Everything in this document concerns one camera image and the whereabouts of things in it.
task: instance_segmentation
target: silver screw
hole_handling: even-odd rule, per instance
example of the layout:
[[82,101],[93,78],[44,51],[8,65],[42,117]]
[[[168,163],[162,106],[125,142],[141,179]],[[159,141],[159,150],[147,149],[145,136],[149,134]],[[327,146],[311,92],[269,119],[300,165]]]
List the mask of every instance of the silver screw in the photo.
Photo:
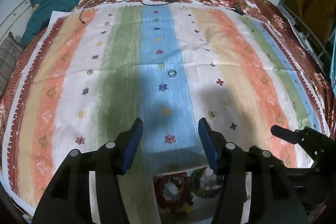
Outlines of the silver screw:
[[271,152],[269,152],[269,151],[267,151],[267,150],[264,150],[264,151],[262,152],[262,155],[263,155],[265,158],[269,158],[272,154],[271,154]]
[[227,149],[230,149],[230,150],[233,150],[233,149],[236,148],[234,143],[227,143],[225,146],[226,146]]
[[115,143],[115,142],[108,142],[108,143],[105,145],[106,148],[113,148],[113,147],[115,147],[115,146],[116,146],[116,143]]
[[76,157],[79,154],[79,151],[77,149],[73,149],[70,151],[70,156],[71,157]]

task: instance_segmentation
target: black cross motif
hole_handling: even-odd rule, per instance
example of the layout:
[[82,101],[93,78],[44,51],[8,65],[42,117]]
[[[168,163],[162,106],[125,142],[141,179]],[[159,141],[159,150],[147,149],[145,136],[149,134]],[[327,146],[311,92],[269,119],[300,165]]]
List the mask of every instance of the black cross motif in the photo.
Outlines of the black cross motif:
[[231,129],[236,130],[237,125],[233,122],[230,126]]

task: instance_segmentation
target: blue star motif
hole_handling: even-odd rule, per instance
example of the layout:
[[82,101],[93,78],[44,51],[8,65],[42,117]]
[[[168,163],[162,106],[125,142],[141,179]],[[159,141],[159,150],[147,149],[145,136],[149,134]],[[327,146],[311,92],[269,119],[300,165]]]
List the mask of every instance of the blue star motif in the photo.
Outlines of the blue star motif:
[[88,87],[86,87],[85,89],[83,89],[83,95],[86,95],[86,94],[88,94],[89,93],[89,88]]
[[164,92],[167,89],[168,89],[168,85],[167,84],[162,83],[162,84],[159,85],[159,91],[163,91]]

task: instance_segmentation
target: orange stripe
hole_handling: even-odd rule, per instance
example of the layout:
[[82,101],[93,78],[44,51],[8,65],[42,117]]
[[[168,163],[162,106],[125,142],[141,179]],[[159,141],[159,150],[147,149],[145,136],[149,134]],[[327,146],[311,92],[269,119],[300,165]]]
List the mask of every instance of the orange stripe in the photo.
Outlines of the orange stripe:
[[[221,25],[222,31],[232,44],[233,50],[240,55],[241,67],[259,97],[259,105],[267,128],[270,129],[274,124],[289,128],[288,120],[280,107],[273,82],[263,69],[263,64],[252,46],[242,37],[236,25],[224,12],[210,10],[209,13],[213,15]],[[273,97],[274,105],[267,102],[269,95]],[[272,136],[270,132],[267,133],[268,138],[270,138],[269,149],[272,154],[284,160],[287,166],[295,167],[296,154],[294,145],[282,145],[279,138]]]
[[39,100],[39,109],[36,116],[36,129],[33,140],[33,182],[36,200],[40,200],[43,194],[43,187],[46,187],[53,177],[53,159],[51,155],[51,140],[55,130],[54,119],[56,108],[60,99],[63,80],[70,65],[71,58],[80,43],[85,27],[94,18],[97,9],[85,10],[83,17],[86,24],[78,20],[78,14],[70,15],[66,24],[72,24],[73,28],[67,32],[65,39],[62,39],[54,49],[50,49],[45,57],[48,60],[53,56],[54,62],[47,65],[44,74],[43,86]]

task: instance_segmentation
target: gray striped cloth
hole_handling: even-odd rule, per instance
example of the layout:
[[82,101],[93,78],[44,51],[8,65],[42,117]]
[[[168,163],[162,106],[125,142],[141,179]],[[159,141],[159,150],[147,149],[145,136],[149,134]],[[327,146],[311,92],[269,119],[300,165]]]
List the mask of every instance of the gray striped cloth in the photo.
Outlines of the gray striped cloth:
[[11,33],[0,44],[0,97],[22,52]]

